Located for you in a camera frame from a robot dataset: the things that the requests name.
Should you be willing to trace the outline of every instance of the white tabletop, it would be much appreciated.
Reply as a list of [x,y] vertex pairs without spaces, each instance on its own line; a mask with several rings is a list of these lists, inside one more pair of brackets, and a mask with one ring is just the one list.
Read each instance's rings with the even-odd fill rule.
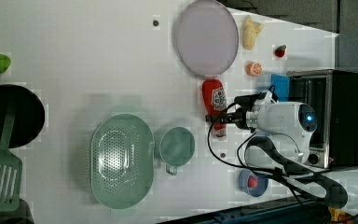
[[[172,42],[173,24],[188,4],[0,1],[0,53],[12,60],[0,84],[33,90],[48,113],[39,137],[12,150],[23,161],[21,197],[31,206],[35,223],[156,223],[290,196],[273,181],[260,198],[248,196],[238,189],[241,169],[227,167],[209,153],[203,79],[189,73]],[[251,13],[230,11],[241,30]],[[270,74],[334,67],[335,34],[251,15],[265,28],[253,50],[240,44],[234,64],[220,77],[229,103],[235,96],[264,90]],[[287,57],[277,60],[273,49],[283,44]],[[245,74],[250,61],[262,63],[262,76]],[[136,105],[153,132],[168,124],[188,127],[197,148],[177,176],[155,161],[154,183],[145,198],[132,208],[111,210],[90,190],[88,145],[96,127],[123,104]],[[213,148],[235,162],[235,148],[248,134],[229,126],[227,140],[213,140]]]

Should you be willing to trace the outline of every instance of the mug handle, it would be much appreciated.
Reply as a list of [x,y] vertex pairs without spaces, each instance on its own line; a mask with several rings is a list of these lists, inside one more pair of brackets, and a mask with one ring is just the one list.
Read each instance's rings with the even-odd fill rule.
[[165,171],[167,171],[167,173],[170,175],[177,175],[176,166],[170,166],[169,164],[166,164]]

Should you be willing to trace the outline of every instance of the black pan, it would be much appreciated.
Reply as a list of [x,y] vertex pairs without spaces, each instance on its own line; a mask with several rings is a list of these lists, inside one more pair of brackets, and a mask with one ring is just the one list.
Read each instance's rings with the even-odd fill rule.
[[33,141],[45,123],[45,108],[39,98],[28,89],[17,85],[0,86],[0,138],[7,113],[7,103],[11,100],[17,105],[9,148],[22,147]]

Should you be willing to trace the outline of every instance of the light green bowl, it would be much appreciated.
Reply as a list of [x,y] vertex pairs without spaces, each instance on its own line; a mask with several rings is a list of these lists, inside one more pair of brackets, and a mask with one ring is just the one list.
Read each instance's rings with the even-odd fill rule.
[[190,161],[195,149],[196,145],[191,131],[176,127],[162,135],[156,154],[166,163],[167,173],[176,175],[176,168]]
[[136,116],[113,116],[91,141],[91,187],[97,200],[113,209],[140,202],[153,183],[154,137]]

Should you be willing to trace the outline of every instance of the green spatula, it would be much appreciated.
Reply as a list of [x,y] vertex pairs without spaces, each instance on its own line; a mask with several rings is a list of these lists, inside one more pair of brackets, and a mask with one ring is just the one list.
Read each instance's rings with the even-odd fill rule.
[[9,149],[17,106],[8,103],[0,142],[0,211],[13,211],[19,206],[22,161]]

